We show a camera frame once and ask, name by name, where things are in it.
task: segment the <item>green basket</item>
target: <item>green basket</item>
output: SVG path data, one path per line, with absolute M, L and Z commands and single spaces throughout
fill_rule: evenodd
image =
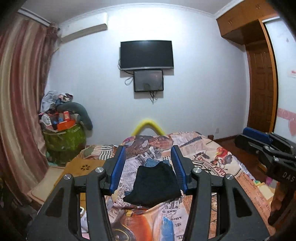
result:
M 42 132 L 50 161 L 59 166 L 65 166 L 85 148 L 86 137 L 79 124 L 59 132 L 49 130 Z

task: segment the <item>bed sheet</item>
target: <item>bed sheet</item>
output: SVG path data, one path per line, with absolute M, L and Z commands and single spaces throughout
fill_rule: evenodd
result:
M 112 196 L 106 196 L 108 215 L 116 240 L 130 241 L 177 241 L 182 240 L 185 232 L 192 196 L 182 196 L 168 200 L 153 208 L 131 205 L 123 201 L 125 192 L 133 189 L 137 169 L 148 158 L 158 161 L 168 160 L 170 149 L 178 145 L 183 156 L 192 160 L 211 175 L 225 176 L 231 173 L 240 183 L 259 211 L 268 230 L 274 233 L 267 219 L 270 204 L 255 185 L 254 177 L 246 167 L 229 151 L 198 132 L 178 132 L 167 136 L 133 136 L 124 140 L 126 163 L 120 178 L 118 189 Z M 86 159 L 104 159 L 113 157 L 116 146 L 90 146 L 78 157 Z M 217 223 L 217 196 L 212 194 L 212 210 L 209 238 L 215 237 Z

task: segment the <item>ceiling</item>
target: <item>ceiling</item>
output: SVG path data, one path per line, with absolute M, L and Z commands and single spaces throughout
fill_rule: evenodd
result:
M 55 23 L 99 8 L 127 3 L 167 3 L 215 14 L 231 0 L 27 0 L 24 8 Z

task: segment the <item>door frame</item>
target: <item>door frame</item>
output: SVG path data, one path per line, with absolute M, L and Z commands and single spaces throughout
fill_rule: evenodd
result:
M 262 21 L 269 19 L 269 18 L 274 18 L 274 17 L 278 17 L 278 14 L 267 15 L 267 16 L 264 16 L 264 17 L 258 19 L 259 23 L 262 27 L 266 42 L 267 42 L 269 55 L 270 55 L 270 59 L 271 59 L 272 76 L 273 76 L 273 80 L 274 80 L 274 97 L 273 97 L 272 114 L 271 114 L 271 122 L 270 122 L 269 132 L 273 132 L 274 127 L 275 127 L 275 123 L 276 123 L 279 84 L 278 84 L 278 75 L 277 75 L 277 69 L 276 69 L 276 59 L 274 56 L 274 50 L 272 48 L 272 44 L 271 44 L 267 29 L 265 27 L 265 24 Z

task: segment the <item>air conditioner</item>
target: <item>air conditioner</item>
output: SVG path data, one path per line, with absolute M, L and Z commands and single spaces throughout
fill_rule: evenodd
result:
M 61 26 L 62 42 L 66 43 L 74 39 L 97 33 L 108 29 L 108 14 L 106 12 L 95 14 Z

